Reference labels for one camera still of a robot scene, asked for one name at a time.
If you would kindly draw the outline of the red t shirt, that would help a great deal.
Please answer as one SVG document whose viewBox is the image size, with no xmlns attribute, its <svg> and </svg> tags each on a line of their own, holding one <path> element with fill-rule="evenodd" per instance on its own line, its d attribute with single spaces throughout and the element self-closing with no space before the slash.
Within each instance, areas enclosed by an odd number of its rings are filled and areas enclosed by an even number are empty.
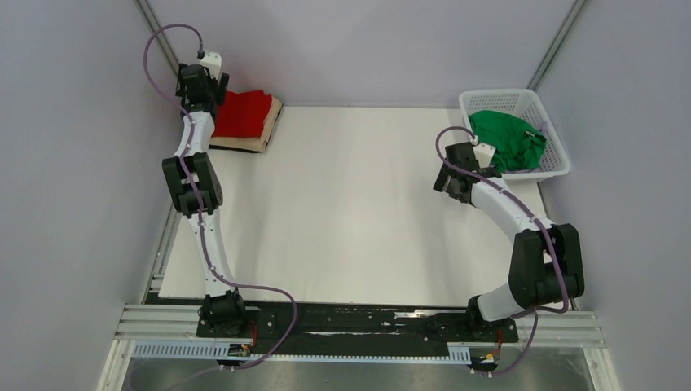
<svg viewBox="0 0 691 391">
<path fill-rule="evenodd" d="M 216 138 L 259 138 L 262 136 L 273 97 L 263 90 L 243 93 L 227 91 L 218 109 L 213 136 Z"/>
</svg>

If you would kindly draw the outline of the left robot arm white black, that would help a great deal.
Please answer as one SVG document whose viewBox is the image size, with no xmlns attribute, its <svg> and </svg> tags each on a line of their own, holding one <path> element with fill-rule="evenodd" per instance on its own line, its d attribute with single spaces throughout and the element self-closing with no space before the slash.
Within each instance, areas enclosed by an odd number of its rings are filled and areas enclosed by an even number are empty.
<svg viewBox="0 0 691 391">
<path fill-rule="evenodd" d="M 204 288 L 196 334 L 203 338 L 239 337 L 250 318 L 227 263 L 220 227 L 222 186 L 209 156 L 227 81 L 225 73 L 215 77 L 202 64 L 178 66 L 175 95 L 183 136 L 174 155 L 162 162 L 173 206 L 190 224 L 200 254 Z"/>
</svg>

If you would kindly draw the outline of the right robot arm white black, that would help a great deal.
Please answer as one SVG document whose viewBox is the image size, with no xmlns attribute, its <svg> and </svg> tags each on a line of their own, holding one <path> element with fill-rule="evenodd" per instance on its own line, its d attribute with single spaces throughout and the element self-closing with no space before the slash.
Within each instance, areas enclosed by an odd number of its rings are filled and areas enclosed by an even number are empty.
<svg viewBox="0 0 691 391">
<path fill-rule="evenodd" d="M 440 155 L 442 167 L 433 189 L 483 211 L 512 245 L 506 283 L 469 299 L 467 333 L 485 340 L 515 315 L 552 304 L 567 311 L 570 300 L 585 291 L 577 229 L 538 217 L 496 169 L 480 166 L 472 143 L 449 145 Z"/>
</svg>

